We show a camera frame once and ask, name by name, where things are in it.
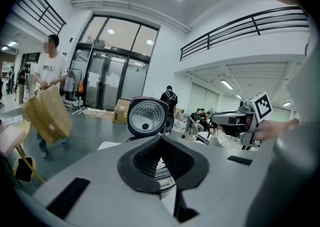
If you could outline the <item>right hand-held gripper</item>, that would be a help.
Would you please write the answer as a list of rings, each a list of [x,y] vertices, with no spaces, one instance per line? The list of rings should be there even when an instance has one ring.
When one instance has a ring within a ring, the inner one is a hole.
[[[259,92],[239,103],[237,110],[213,113],[211,121],[221,126],[228,136],[238,138],[242,150],[256,147],[255,132],[263,120],[269,120],[272,106],[265,91]]]

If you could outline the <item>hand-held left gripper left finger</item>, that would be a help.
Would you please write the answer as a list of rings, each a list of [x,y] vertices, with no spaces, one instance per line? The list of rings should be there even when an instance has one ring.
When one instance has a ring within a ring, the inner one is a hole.
[[[159,194],[156,181],[158,162],[161,159],[159,135],[131,140],[124,143],[125,151],[117,161],[121,179],[132,190],[146,194]]]

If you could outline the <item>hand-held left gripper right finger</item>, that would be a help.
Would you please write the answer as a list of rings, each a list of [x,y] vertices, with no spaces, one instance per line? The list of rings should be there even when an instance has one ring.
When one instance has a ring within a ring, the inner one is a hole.
[[[198,187],[209,172],[207,158],[169,137],[160,139],[160,156],[179,190]]]

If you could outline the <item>person's right hand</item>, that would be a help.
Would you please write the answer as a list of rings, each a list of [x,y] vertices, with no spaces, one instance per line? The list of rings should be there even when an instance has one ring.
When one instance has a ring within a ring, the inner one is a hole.
[[[299,124],[300,121],[296,118],[286,122],[263,120],[254,133],[254,139],[262,141],[275,141],[288,130],[298,127]]]

